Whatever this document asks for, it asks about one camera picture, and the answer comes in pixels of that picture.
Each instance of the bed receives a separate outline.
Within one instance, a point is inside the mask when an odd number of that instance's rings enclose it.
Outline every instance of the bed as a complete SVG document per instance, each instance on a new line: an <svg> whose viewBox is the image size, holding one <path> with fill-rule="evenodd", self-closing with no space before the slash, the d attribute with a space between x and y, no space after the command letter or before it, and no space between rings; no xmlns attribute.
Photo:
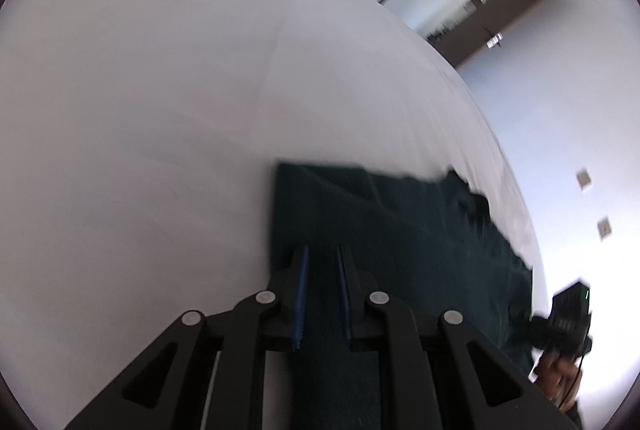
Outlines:
<svg viewBox="0 0 640 430"><path fill-rule="evenodd" d="M526 206L464 82L372 0L7 0L0 68L0 368L40 430L185 310L266 284L278 160L455 168L547 308Z"/></svg>

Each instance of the human hand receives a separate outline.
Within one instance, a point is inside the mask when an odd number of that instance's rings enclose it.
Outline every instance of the human hand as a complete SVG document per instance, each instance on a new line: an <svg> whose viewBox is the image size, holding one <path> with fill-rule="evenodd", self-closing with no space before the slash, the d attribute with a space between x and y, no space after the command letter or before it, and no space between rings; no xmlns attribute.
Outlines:
<svg viewBox="0 0 640 430"><path fill-rule="evenodd" d="M544 352L533 372L538 376L536 385L549 401L562 402L566 396L562 406L558 407L560 412L567 412L575 405L582 371L578 370L574 362L560 358L558 352Z"/></svg>

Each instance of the black cable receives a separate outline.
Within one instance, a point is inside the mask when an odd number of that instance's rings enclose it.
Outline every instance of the black cable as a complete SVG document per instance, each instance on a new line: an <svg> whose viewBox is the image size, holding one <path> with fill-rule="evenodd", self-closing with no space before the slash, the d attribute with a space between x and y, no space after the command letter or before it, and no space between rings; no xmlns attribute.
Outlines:
<svg viewBox="0 0 640 430"><path fill-rule="evenodd" d="M578 373L575 375L574 382L571 384L571 387L569 388L569 390L566 391L566 394L564 394L562 401L558 405L558 410L562 408L562 405L564 405L564 402L566 401L566 399L569 397L569 394L571 394L572 390L574 389L574 386L577 383L578 378L580 378L580 371L582 370L582 360L584 360L584 354L580 358L580 365L578 365Z"/></svg>

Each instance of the dark green cloth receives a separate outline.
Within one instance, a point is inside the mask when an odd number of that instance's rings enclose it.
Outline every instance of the dark green cloth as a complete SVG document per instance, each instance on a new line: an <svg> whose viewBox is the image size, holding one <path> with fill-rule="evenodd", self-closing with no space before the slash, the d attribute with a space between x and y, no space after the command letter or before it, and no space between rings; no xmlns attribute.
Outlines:
<svg viewBox="0 0 640 430"><path fill-rule="evenodd" d="M281 164L275 179L271 268L310 247L302 348L290 356L293 428L378 429L378 361L343 340L333 248L414 312L465 315L526 374L530 346L510 312L529 312L531 271L491 223L486 199L450 172L442 181L391 178L359 168Z"/></svg>

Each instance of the silver screw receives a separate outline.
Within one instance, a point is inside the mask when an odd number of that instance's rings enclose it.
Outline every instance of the silver screw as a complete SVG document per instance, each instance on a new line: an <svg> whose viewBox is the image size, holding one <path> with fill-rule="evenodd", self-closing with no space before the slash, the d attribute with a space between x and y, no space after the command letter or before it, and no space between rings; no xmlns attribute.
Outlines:
<svg viewBox="0 0 640 430"><path fill-rule="evenodd" d="M187 311L182 315L182 323L185 325L197 325L202 320L202 315L197 311Z"/></svg>
<svg viewBox="0 0 640 430"><path fill-rule="evenodd" d="M384 305L389 302L389 295L384 291L374 291L369 295L372 304Z"/></svg>
<svg viewBox="0 0 640 430"><path fill-rule="evenodd" d="M458 311L447 311L444 313L444 321L451 325L460 325L464 320L463 316Z"/></svg>
<svg viewBox="0 0 640 430"><path fill-rule="evenodd" d="M271 302L275 302L275 299L276 293L273 291L260 291L255 296L255 301L257 301L258 304L270 304Z"/></svg>

